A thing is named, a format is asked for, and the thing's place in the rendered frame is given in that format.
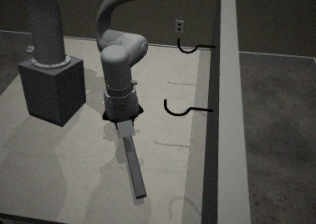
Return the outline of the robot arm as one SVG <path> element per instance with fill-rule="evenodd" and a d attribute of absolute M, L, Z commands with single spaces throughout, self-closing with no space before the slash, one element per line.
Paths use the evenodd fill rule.
<path fill-rule="evenodd" d="M 141 61 L 148 50 L 145 37 L 111 30 L 110 19 L 114 9 L 134 0 L 104 0 L 95 22 L 96 43 L 107 93 L 115 98 L 130 94 L 137 80 L 131 78 L 131 67 Z M 25 0 L 33 46 L 27 53 L 33 55 L 32 65 L 38 69 L 61 69 L 70 64 L 65 53 L 60 8 L 56 0 Z M 29 50 L 31 49 L 31 50 Z M 66 57 L 65 57 L 66 54 Z M 119 137 L 134 135 L 131 118 L 125 106 L 115 106 Z"/>

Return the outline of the grey bar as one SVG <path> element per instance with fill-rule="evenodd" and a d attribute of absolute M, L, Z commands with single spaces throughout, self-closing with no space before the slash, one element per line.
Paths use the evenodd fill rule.
<path fill-rule="evenodd" d="M 142 174 L 140 172 L 140 166 L 135 152 L 135 146 L 132 139 L 132 135 L 123 137 L 125 152 L 130 168 L 130 175 L 135 191 L 135 198 L 140 199 L 146 197 L 145 185 L 143 182 Z"/>

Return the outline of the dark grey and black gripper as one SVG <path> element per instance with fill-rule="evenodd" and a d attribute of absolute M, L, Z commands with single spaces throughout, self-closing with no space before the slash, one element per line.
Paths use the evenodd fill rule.
<path fill-rule="evenodd" d="M 110 96 L 107 93 L 106 88 L 104 89 L 104 106 L 105 111 L 102 115 L 103 120 L 109 120 L 112 123 L 115 123 L 117 120 L 117 116 L 115 113 L 115 106 L 125 106 L 125 110 L 129 118 L 132 119 L 132 124 L 134 126 L 135 118 L 144 112 L 143 108 L 138 103 L 138 98 L 135 90 L 135 86 L 132 89 L 131 93 L 126 95 L 125 97 L 115 98 Z M 116 125 L 117 129 L 117 125 Z"/>

